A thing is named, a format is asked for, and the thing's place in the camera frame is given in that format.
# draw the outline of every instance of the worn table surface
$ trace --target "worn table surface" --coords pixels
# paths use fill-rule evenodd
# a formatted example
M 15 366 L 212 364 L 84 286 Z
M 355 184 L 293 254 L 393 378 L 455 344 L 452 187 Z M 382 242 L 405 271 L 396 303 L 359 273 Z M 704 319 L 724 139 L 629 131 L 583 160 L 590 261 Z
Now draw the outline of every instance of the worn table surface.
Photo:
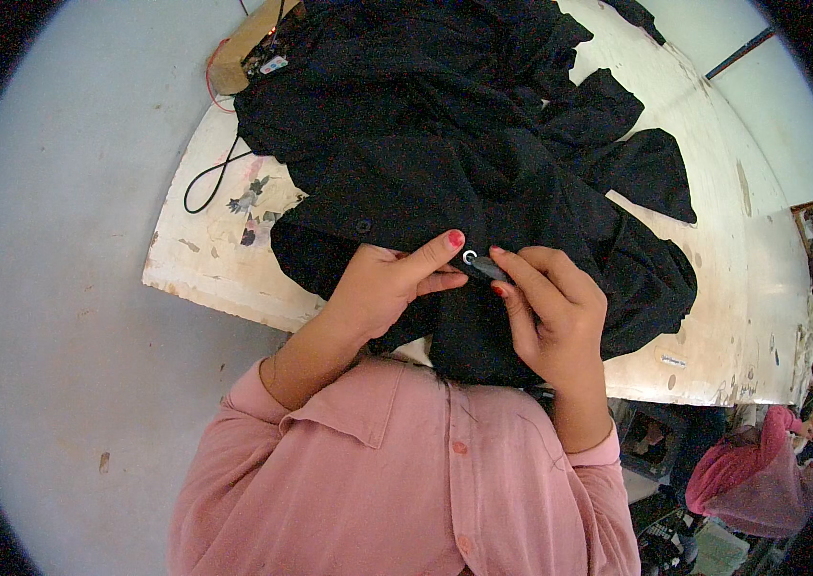
M 799 403 L 813 361 L 813 300 L 803 244 L 765 157 L 677 48 L 659 46 L 601 3 L 560 7 L 595 35 L 579 46 L 570 77 L 578 83 L 610 68 L 646 107 L 633 131 L 661 127 L 676 137 L 698 214 L 697 225 L 688 225 L 609 192 L 681 247 L 699 288 L 678 334 L 606 362 L 608 395 L 697 405 Z M 274 218 L 305 195 L 285 166 L 273 157 L 241 158 L 228 166 L 205 211 L 190 215 L 182 207 L 192 178 L 226 157 L 236 126 L 236 115 L 214 105 L 205 114 L 164 201 L 143 282 L 293 332 L 322 300 L 284 276 L 269 247 Z M 235 155 L 247 150 L 240 142 Z M 201 205 L 216 180 L 217 171 L 199 180 L 189 206 Z

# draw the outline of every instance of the pink clothing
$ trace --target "pink clothing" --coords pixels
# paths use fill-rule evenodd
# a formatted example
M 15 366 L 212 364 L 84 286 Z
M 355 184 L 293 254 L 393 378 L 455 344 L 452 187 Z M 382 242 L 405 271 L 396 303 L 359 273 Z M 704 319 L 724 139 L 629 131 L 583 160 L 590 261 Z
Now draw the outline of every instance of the pink clothing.
M 618 435 L 566 455 L 534 399 L 367 360 L 289 413 L 257 363 L 202 436 L 171 574 L 639 574 Z
M 736 448 L 723 439 L 695 467 L 685 492 L 693 513 L 717 516 L 754 536 L 781 538 L 803 528 L 813 511 L 813 468 L 797 466 L 787 431 L 803 423 L 771 407 L 757 445 Z

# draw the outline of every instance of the shirt collar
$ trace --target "shirt collar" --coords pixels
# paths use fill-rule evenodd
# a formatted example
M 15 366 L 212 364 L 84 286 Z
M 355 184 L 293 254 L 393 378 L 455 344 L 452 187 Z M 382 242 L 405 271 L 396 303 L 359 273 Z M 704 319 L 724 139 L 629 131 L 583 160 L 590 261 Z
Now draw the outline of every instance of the shirt collar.
M 320 390 L 303 408 L 286 415 L 278 425 L 279 432 L 284 437 L 295 421 L 311 420 L 377 450 L 405 366 L 395 360 L 362 361 Z

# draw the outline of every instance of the black jacket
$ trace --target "black jacket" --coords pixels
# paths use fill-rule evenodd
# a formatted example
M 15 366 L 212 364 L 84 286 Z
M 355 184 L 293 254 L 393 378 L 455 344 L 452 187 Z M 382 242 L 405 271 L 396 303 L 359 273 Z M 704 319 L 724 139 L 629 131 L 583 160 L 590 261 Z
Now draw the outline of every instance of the black jacket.
M 610 71 L 569 81 L 588 30 L 547 0 L 307 6 L 288 65 L 235 100 L 239 135 L 309 194 L 272 229 L 289 277 L 328 299 L 359 243 L 412 251 L 458 228 L 479 255 L 564 250 L 607 294 L 603 358 L 678 330 L 689 261 L 604 193 L 693 222 L 685 169 L 662 130 L 618 142 L 643 105 Z M 433 335 L 446 377 L 537 384 L 489 278 L 452 263 L 470 282 L 418 299 L 372 346 Z

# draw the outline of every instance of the woman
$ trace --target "woman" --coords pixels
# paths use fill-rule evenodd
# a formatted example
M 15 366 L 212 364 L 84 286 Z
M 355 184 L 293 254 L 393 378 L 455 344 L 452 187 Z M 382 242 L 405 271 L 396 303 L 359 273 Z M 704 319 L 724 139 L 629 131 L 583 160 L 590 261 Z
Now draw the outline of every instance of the woman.
M 467 282 L 448 265 L 463 243 L 363 244 L 323 310 L 239 379 L 176 503 L 171 573 L 640 572 L 599 355 L 605 295 L 564 253 L 490 249 L 515 282 L 492 283 L 515 351 L 557 391 L 553 422 L 511 388 L 353 367 L 412 300 Z
M 717 516 L 753 536 L 799 532 L 813 512 L 813 462 L 797 466 L 788 432 L 811 440 L 813 421 L 773 406 L 761 429 L 744 426 L 724 436 L 691 475 L 685 492 L 689 510 Z

